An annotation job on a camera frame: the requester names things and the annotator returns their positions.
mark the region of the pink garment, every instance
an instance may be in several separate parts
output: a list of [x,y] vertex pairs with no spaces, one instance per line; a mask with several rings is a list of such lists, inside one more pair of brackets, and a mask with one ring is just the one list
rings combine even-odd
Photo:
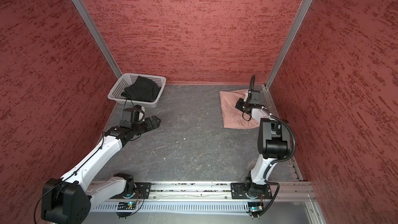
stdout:
[[[235,90],[231,92],[220,91],[222,121],[224,128],[234,129],[251,129],[259,127],[260,125],[255,119],[246,121],[242,118],[242,112],[235,108],[236,102],[239,98],[244,99],[248,89]],[[244,113],[245,119],[250,116]]]

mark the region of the red textured wall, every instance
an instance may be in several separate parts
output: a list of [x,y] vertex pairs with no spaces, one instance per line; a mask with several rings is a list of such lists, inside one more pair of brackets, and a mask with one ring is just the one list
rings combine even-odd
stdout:
[[0,51],[0,222],[33,223],[44,182],[98,141],[116,77],[71,0],[0,0]]
[[328,223],[398,223],[398,0],[313,0],[271,86]]
[[301,0],[83,0],[123,73],[168,82],[266,77]]

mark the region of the black cloth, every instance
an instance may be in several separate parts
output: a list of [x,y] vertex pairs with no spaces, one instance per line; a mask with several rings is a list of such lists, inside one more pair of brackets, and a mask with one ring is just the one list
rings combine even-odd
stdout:
[[151,79],[139,76],[131,86],[125,88],[122,96],[132,101],[154,102],[160,88]]

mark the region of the folded pink fabric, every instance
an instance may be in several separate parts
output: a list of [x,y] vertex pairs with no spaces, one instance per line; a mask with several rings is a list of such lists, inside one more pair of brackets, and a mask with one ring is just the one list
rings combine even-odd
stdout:
[[[231,92],[220,91],[222,121],[224,128],[251,129],[260,125],[255,119],[246,121],[242,118],[242,112],[235,108],[239,98],[244,99],[248,89],[235,90]],[[248,114],[244,114],[245,119],[249,119]]]

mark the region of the white plastic basket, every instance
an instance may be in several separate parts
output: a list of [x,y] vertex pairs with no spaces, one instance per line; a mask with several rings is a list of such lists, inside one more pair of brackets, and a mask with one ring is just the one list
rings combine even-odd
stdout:
[[[132,85],[137,80],[138,76],[151,79],[160,87],[160,92],[154,102],[129,101],[129,100],[126,101],[126,98],[121,95],[122,92],[124,92],[124,88]],[[134,104],[134,105],[140,105],[143,107],[155,108],[158,105],[159,98],[162,95],[165,85],[166,85],[166,78],[163,76],[141,75],[139,73],[125,73],[113,85],[111,91],[108,93],[108,99],[114,100],[123,105],[124,105],[124,103],[126,103],[126,105],[130,105],[130,106],[132,106]]]

